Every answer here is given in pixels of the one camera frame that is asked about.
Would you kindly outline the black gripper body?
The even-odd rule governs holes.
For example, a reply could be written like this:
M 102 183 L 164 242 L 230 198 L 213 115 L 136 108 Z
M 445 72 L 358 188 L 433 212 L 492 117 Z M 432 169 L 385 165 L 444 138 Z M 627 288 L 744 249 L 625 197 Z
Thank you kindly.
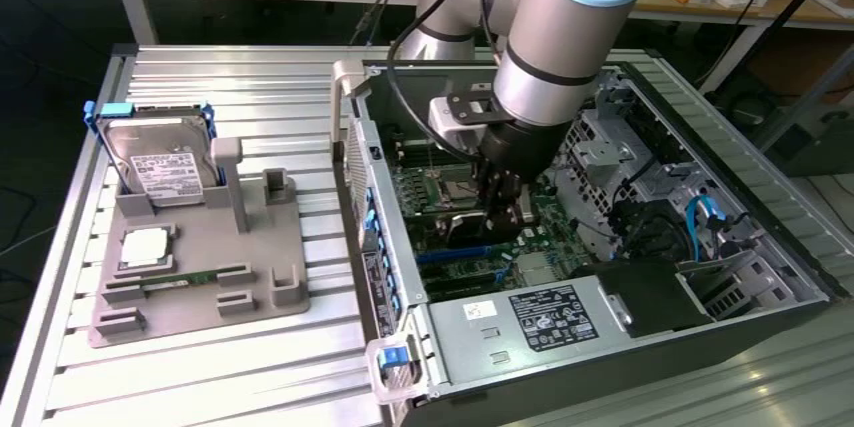
M 482 162 L 521 182 L 532 182 L 551 166 L 567 133 L 568 123 L 536 126 L 513 120 L 489 124 L 477 148 Z

